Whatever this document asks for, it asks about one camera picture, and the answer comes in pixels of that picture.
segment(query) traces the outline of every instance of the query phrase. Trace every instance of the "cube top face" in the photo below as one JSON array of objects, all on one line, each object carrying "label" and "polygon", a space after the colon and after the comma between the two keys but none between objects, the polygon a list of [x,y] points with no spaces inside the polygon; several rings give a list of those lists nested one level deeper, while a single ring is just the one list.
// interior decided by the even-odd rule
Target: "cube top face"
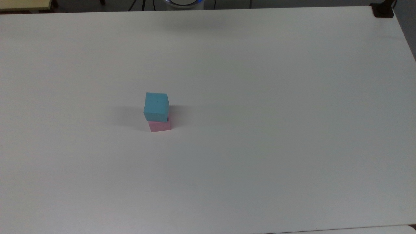
[{"label": "cube top face", "polygon": [[146,93],[143,113],[147,121],[167,122],[168,112],[169,100],[166,93]]}]

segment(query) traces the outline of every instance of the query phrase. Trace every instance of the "stacked blocks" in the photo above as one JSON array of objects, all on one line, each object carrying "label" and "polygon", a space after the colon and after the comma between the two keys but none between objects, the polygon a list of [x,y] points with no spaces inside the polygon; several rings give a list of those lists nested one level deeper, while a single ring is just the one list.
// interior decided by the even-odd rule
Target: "stacked blocks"
[{"label": "stacked blocks", "polygon": [[146,93],[144,103],[144,116],[149,121],[151,132],[166,131],[171,129],[169,121],[169,100],[166,93]]}]

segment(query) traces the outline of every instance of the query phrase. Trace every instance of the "yellow surface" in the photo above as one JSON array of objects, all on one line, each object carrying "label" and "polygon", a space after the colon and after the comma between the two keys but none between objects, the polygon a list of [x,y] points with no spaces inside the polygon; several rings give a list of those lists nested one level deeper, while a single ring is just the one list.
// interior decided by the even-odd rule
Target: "yellow surface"
[{"label": "yellow surface", "polygon": [[52,0],[0,0],[0,11],[47,10]]}]

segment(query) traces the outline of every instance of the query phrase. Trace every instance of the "cable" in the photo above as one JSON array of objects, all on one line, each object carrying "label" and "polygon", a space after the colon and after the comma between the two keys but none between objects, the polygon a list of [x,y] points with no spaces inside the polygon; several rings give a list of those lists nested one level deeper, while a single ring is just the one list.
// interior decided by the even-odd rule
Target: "cable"
[{"label": "cable", "polygon": [[146,0],[143,0],[143,3],[141,5],[141,11],[144,11],[144,6],[146,5]]},{"label": "cable", "polygon": [[136,0],[134,0],[133,4],[131,5],[131,7],[129,8],[128,11],[130,11],[133,8],[133,6],[134,6],[135,3],[136,3]]}]

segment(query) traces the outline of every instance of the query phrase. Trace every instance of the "pink cube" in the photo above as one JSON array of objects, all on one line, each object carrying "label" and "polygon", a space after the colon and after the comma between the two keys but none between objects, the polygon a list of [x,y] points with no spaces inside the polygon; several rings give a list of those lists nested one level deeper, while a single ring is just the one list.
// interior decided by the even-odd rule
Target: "pink cube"
[{"label": "pink cube", "polygon": [[151,132],[171,130],[172,128],[171,128],[171,121],[169,119],[169,115],[168,115],[167,122],[149,121],[149,127],[150,127]]}]

